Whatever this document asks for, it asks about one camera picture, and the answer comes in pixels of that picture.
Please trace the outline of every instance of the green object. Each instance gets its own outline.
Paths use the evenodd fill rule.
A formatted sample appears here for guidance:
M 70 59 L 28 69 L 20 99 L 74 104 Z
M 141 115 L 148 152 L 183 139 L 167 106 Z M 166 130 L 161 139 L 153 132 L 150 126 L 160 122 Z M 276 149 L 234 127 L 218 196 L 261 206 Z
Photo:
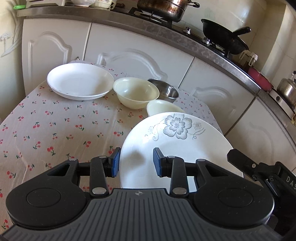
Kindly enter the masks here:
M 15 10 L 19 10 L 19 9 L 23 9 L 23 8 L 26 8 L 26 5 L 16 5 L 13 7 L 13 9 L 15 9 Z

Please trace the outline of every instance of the metal bowl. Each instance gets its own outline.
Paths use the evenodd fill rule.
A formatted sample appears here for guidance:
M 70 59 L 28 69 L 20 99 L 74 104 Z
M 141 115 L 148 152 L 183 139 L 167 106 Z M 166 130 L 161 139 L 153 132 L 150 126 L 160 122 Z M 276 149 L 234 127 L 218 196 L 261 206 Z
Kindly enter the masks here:
M 158 79 L 148 79 L 148 81 L 154 84 L 159 90 L 158 99 L 166 100 L 173 103 L 179 97 L 178 91 L 167 82 Z

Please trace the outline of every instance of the cabinet door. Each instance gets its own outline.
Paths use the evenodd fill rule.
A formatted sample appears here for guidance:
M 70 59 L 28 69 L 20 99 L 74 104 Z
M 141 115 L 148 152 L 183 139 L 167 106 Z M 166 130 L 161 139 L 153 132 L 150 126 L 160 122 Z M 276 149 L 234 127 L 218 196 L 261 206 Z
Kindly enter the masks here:
M 256 163 L 274 165 L 280 161 L 291 171 L 296 167 L 294 144 L 290 143 L 288 134 L 283 132 L 273 115 L 257 99 L 226 138 L 233 148 Z
M 93 23 L 85 60 L 116 67 L 129 76 L 179 86 L 193 57 L 154 39 Z
M 22 70 L 28 95 L 53 68 L 80 59 L 91 23 L 60 19 L 25 19 Z
M 208 105 L 224 134 L 254 98 L 233 79 L 197 58 L 179 88 Z

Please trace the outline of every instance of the stainless steel kettle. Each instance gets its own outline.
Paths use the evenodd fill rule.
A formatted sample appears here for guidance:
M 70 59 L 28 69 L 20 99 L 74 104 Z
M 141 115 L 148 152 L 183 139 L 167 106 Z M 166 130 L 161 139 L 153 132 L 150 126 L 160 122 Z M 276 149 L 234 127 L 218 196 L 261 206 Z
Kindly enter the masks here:
M 294 75 L 296 71 L 292 73 L 290 79 L 283 78 L 277 87 L 277 92 L 282 98 L 293 108 L 296 108 L 296 79 Z

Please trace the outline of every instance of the tablecloth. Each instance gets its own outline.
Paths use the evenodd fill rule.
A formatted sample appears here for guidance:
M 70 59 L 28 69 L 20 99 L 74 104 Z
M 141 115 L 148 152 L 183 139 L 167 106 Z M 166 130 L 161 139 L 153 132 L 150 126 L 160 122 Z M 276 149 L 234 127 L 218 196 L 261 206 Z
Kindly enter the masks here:
M 114 79 L 131 76 L 100 67 Z M 221 131 L 207 105 L 178 91 L 177 106 Z M 46 81 L 41 83 L 1 124 L 0 233 L 12 225 L 5 200 L 13 188 L 68 158 L 88 162 L 95 156 L 109 156 L 147 116 L 146 109 L 123 106 L 113 90 L 93 101 L 74 101 L 54 93 Z M 107 183 L 109 191 L 120 187 L 118 177 L 107 178 Z M 88 192 L 89 178 L 81 177 L 80 187 Z

